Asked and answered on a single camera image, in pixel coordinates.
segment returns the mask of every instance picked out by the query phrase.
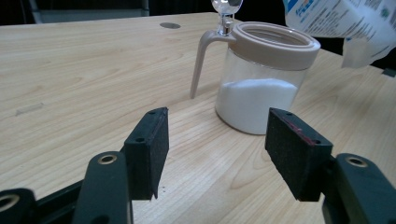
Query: gray lid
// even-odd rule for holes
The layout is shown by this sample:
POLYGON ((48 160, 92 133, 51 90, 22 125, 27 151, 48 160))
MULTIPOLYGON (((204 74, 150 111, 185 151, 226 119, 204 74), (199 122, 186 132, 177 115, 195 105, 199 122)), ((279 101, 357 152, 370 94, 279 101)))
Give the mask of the gray lid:
POLYGON ((317 57, 319 42, 310 35, 272 23, 237 23, 232 31, 236 42, 229 48, 239 57, 282 70, 304 70, 317 57))

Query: sugar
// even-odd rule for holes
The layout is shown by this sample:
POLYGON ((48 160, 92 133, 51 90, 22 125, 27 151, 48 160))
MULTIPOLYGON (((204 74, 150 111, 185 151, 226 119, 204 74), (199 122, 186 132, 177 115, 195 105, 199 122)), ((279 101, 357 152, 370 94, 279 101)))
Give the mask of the sugar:
POLYGON ((216 111, 235 129, 265 134, 269 108, 289 110, 297 90, 289 82, 274 78, 225 83, 219 89, 216 111))

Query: clear container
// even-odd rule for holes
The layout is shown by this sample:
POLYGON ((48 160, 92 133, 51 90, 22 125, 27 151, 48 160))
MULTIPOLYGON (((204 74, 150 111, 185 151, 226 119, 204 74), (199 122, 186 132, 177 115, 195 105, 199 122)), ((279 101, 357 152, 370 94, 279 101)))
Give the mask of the clear container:
POLYGON ((270 107, 290 109, 320 49, 312 36, 265 22, 238 23, 228 35, 208 31, 199 44, 191 98, 213 41, 228 42, 216 111, 230 126, 252 134, 266 133, 270 107))
POLYGON ((279 70, 248 62, 228 49, 216 112, 239 131, 265 134, 269 108, 289 110, 306 71, 279 70))

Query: white bag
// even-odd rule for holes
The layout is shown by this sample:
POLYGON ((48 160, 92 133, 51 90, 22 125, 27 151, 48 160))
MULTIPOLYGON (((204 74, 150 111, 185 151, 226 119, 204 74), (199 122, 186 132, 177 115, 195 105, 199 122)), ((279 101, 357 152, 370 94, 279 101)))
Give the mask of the white bag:
POLYGON ((315 37, 343 37, 343 67, 359 68, 396 47, 396 0, 283 0, 286 24, 315 37))

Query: wood grain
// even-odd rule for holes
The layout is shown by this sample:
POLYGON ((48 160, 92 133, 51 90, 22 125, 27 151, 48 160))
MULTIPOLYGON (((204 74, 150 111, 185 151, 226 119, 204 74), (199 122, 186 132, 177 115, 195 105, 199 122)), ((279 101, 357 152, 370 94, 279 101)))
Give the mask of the wood grain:
MULTIPOLYGON (((168 106, 159 199, 134 202, 135 223, 323 223, 321 203, 294 200, 265 136, 216 115, 224 43, 209 46, 189 98, 199 38, 216 24, 201 13, 0 27, 0 190, 42 198, 64 188, 94 155, 119 150, 147 111, 168 106)), ((341 61, 322 50, 290 111, 334 143, 334 156, 366 157, 395 186, 396 81, 341 61)))

